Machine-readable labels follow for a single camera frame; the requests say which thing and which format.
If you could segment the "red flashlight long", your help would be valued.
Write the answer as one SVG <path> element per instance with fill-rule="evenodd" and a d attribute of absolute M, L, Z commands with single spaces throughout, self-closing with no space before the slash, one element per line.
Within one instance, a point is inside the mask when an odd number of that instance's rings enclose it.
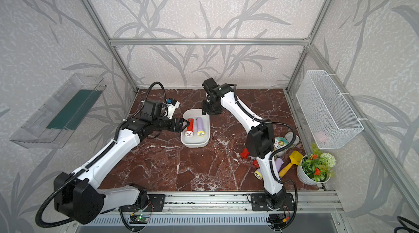
<path fill-rule="evenodd" d="M 244 149 L 240 154 L 242 159 L 247 159 L 249 157 L 249 151 L 247 149 Z"/>

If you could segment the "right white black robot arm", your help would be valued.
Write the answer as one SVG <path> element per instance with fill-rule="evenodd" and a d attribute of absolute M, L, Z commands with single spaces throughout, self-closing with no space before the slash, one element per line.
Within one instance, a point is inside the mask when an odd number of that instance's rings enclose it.
<path fill-rule="evenodd" d="M 278 209 L 285 198 L 284 182 L 280 180 L 274 157 L 279 152 L 288 149 L 296 140 L 295 129 L 282 122 L 265 120 L 252 112 L 238 97 L 235 84 L 219 85 L 213 78 L 203 82 L 207 97 L 203 101 L 204 115 L 220 115 L 224 109 L 229 111 L 247 132 L 246 149 L 256 158 L 262 171 L 266 200 L 271 209 Z M 281 149 L 275 149 L 273 126 L 287 127 L 292 132 L 291 141 Z"/>

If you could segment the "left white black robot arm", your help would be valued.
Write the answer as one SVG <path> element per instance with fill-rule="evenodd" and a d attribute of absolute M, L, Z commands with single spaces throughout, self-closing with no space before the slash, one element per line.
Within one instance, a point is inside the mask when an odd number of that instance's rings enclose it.
<path fill-rule="evenodd" d="M 165 97 L 163 102 L 145 99 L 141 108 L 116 128 L 113 139 L 94 157 L 71 174 L 61 173 L 54 192 L 41 204 L 35 221 L 41 228 L 53 228 L 72 221 L 92 222 L 98 215 L 123 206 L 145 209 L 147 190 L 138 185 L 100 189 L 100 185 L 120 160 L 148 135 L 167 130 L 182 133 L 189 122 L 174 118 L 180 102 Z"/>

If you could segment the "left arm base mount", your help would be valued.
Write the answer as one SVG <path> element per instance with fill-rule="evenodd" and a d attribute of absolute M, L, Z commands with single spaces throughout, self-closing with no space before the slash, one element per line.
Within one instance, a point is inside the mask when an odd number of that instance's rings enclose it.
<path fill-rule="evenodd" d="M 147 201 L 142 205 L 122 206 L 122 212 L 162 212 L 165 203 L 165 194 L 148 194 Z"/>

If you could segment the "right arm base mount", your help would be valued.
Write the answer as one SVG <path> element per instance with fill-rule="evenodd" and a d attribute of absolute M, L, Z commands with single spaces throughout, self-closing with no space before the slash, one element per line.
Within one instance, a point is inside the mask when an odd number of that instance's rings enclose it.
<path fill-rule="evenodd" d="M 293 211 L 296 201 L 290 193 L 278 193 L 271 196 L 265 193 L 249 194 L 252 211 Z"/>

